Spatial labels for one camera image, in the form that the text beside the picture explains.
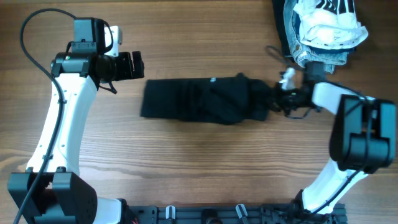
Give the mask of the black t-shirt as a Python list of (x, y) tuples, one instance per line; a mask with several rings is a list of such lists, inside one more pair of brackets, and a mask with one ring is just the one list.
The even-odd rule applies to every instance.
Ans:
[(245, 119), (264, 121), (271, 96), (269, 85), (243, 73), (226, 78), (148, 80), (140, 116), (225, 125)]

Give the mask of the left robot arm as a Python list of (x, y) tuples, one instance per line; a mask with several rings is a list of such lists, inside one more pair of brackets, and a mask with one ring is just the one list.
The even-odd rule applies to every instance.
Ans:
[(123, 199), (97, 196), (80, 177), (80, 146), (99, 89), (144, 77), (139, 52), (119, 52), (120, 31), (102, 19), (77, 17), (74, 40), (52, 61), (52, 97), (39, 143), (8, 191), (27, 223), (137, 223)]

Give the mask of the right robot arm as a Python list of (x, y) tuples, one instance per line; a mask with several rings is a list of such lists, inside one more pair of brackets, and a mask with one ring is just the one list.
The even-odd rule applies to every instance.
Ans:
[(392, 164), (396, 157), (396, 105), (327, 80), (320, 62), (306, 64), (299, 88), (294, 83), (295, 72), (289, 66), (280, 73), (272, 92), (276, 111), (291, 118), (291, 112), (299, 108), (325, 109), (335, 116), (330, 158), (314, 182), (298, 194), (295, 217), (303, 222), (331, 214), (353, 185)]

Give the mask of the folded blue jeans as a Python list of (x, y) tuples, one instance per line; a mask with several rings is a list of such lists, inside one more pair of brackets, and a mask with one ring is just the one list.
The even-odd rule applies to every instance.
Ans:
[(301, 20), (293, 10), (297, 1), (286, 0), (283, 3), (284, 27), (289, 45), (287, 55), (298, 65), (304, 67), (308, 62), (324, 63), (324, 71), (332, 74), (337, 65), (344, 65), (347, 62), (348, 54), (353, 49), (326, 50), (302, 44), (299, 41), (299, 26)]

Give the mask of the white printed garment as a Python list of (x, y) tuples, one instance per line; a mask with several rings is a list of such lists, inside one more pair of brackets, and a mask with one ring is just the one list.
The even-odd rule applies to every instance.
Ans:
[(293, 7), (300, 19), (298, 39), (325, 50), (352, 49), (368, 37), (356, 17), (353, 0), (299, 0)]

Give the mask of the black folded garment under jeans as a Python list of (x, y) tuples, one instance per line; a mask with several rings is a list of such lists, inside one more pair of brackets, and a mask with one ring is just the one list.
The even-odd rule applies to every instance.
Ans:
[(291, 62), (294, 62), (293, 56), (290, 53), (289, 43), (285, 32), (284, 25), (284, 4), (285, 0), (272, 0), (272, 7), (274, 11), (274, 20), (277, 33), (280, 39), (281, 49), (284, 56), (286, 56)]

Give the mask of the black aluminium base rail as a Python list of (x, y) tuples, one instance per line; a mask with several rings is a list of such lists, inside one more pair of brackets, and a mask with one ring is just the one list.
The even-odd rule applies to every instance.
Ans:
[(309, 218), (291, 215), (287, 204), (264, 204), (261, 206), (244, 206), (239, 204), (233, 207), (161, 207), (130, 206), (136, 215), (136, 223), (143, 224), (201, 224), (208, 223), (206, 216), (218, 218), (221, 223), (239, 224), (272, 224), (272, 223), (324, 223), (348, 224), (346, 209), (343, 204), (334, 207), (332, 213), (313, 215)]

